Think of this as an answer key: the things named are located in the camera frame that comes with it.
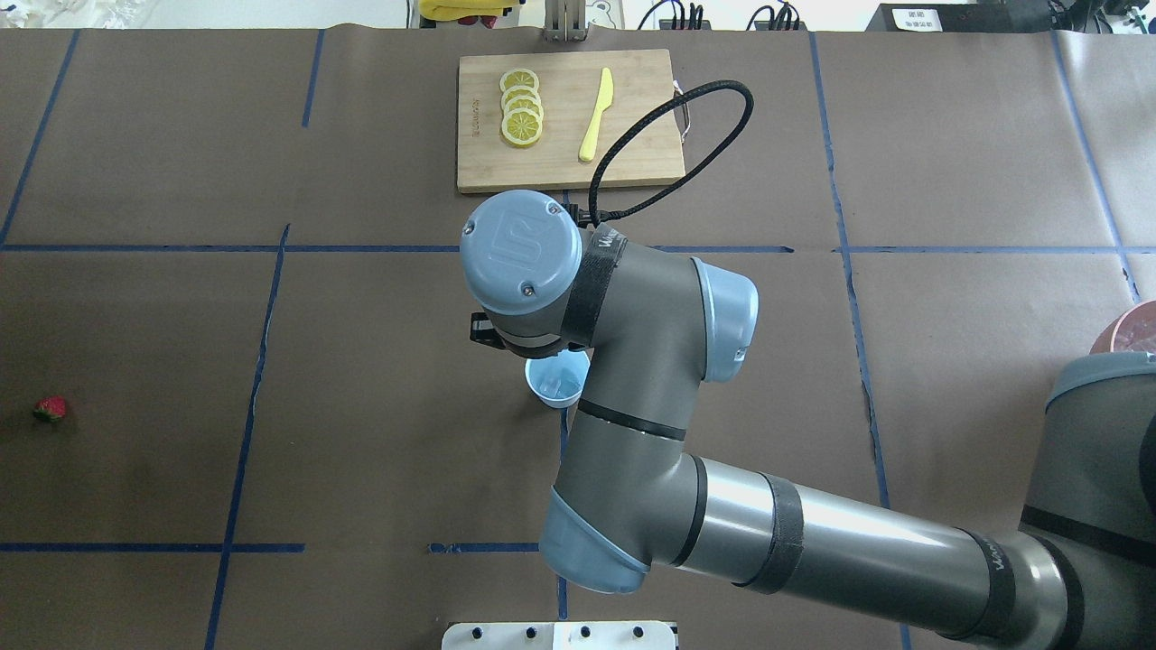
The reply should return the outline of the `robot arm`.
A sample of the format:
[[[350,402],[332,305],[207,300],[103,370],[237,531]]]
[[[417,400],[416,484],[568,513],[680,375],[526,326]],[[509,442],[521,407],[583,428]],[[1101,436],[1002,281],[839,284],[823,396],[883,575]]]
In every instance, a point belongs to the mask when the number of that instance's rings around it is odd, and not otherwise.
[[[591,350],[538,542],[563,579],[631,593],[655,563],[990,649],[1153,648],[1153,354],[1065,365],[1010,534],[836,497],[686,452],[702,383],[735,378],[748,276],[575,226],[536,190],[466,219],[479,342]]]

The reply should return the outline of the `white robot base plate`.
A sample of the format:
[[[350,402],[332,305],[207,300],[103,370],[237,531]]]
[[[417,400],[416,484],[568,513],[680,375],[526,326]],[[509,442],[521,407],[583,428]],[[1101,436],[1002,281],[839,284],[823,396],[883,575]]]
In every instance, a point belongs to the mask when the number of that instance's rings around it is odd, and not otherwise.
[[[442,649],[679,649],[677,625],[659,620],[462,622]]]

